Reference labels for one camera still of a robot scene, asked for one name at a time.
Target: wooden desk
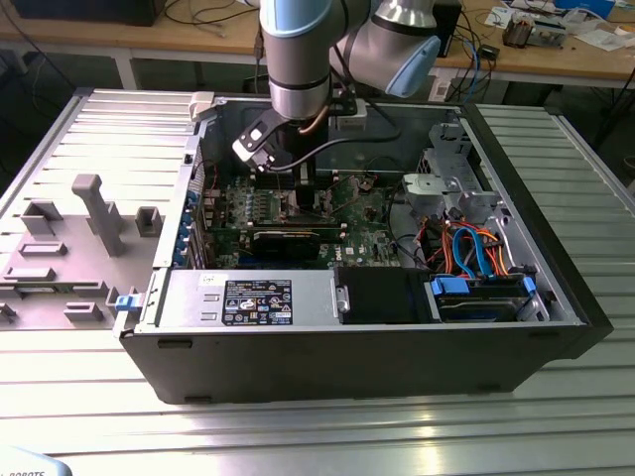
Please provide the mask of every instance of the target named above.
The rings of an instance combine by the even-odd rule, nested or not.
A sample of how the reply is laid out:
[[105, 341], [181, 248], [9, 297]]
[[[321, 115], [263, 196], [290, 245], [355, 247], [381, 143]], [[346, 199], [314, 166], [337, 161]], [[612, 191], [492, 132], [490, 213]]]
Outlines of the wooden desk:
[[[225, 0], [193, 0], [194, 7], [219, 6]], [[502, 30], [483, 25], [486, 11], [499, 3], [495, 0], [464, 0], [466, 13], [474, 31], [483, 43], [500, 49], [494, 79], [553, 84], [621, 87], [635, 66], [635, 53], [620, 49], [607, 53], [576, 39], [567, 38], [562, 49], [529, 47], [525, 50], [507, 48], [502, 44]], [[235, 4], [204, 18], [247, 10]], [[130, 27], [115, 24], [63, 22], [52, 20], [22, 20], [13, 11], [20, 27], [48, 52], [75, 55], [97, 55], [114, 58], [125, 88], [136, 89], [137, 81], [130, 60], [187, 60], [201, 62], [253, 63], [253, 41], [257, 31], [256, 12], [223, 23], [224, 38], [191, 25], [180, 25], [162, 16], [154, 27]], [[171, 10], [174, 17], [188, 21], [188, 2]], [[612, 18], [635, 21], [635, 14], [615, 10]], [[0, 18], [0, 47], [19, 54], [30, 49], [3, 16]], [[469, 58], [458, 41], [454, 41], [445, 59], [438, 59], [432, 75], [436, 77], [432, 99], [441, 100], [448, 82], [464, 74]]]

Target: warning label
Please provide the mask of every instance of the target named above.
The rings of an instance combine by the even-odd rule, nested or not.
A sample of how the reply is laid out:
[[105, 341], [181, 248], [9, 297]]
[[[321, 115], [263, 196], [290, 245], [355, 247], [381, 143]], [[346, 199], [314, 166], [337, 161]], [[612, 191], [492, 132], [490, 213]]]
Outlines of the warning label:
[[293, 324], [291, 281], [227, 281], [225, 325]]

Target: blue latch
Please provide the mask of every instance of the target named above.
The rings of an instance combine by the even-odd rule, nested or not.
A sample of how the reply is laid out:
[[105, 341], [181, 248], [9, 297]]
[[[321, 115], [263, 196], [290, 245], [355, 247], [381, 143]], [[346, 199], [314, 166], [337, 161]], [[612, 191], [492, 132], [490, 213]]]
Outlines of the blue latch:
[[144, 294], [122, 295], [115, 301], [115, 310], [121, 311], [137, 311], [143, 308]]
[[465, 278], [439, 277], [432, 283], [433, 294], [438, 295], [469, 295], [469, 285]]
[[533, 296], [536, 293], [536, 283], [529, 276], [523, 278], [523, 285], [525, 285], [525, 289], [529, 296]]
[[172, 262], [176, 263], [178, 266], [184, 266], [186, 264], [186, 258], [179, 252], [176, 252], [172, 255]]
[[188, 206], [192, 206], [198, 203], [198, 193], [188, 190], [186, 193], [186, 201]]

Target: desk leg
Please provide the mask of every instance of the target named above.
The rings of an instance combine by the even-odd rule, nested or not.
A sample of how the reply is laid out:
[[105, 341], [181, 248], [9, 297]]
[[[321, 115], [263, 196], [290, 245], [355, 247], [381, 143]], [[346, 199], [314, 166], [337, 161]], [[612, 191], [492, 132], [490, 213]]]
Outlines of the desk leg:
[[430, 102], [445, 102], [451, 81], [456, 77], [457, 71], [458, 69], [453, 67], [436, 67], [432, 70], [431, 76], [435, 77], [435, 82], [428, 96]]
[[139, 81], [132, 67], [132, 58], [129, 55], [113, 56], [124, 89], [139, 89]]

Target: motherboard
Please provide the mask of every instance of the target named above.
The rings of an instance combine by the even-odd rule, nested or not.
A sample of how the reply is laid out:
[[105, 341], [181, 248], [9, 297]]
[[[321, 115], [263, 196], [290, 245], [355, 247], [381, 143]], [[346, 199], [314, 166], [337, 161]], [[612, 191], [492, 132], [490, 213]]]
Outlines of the motherboard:
[[369, 174], [324, 178], [300, 208], [285, 178], [236, 178], [208, 189], [203, 241], [210, 269], [399, 267], [386, 223], [394, 190]]

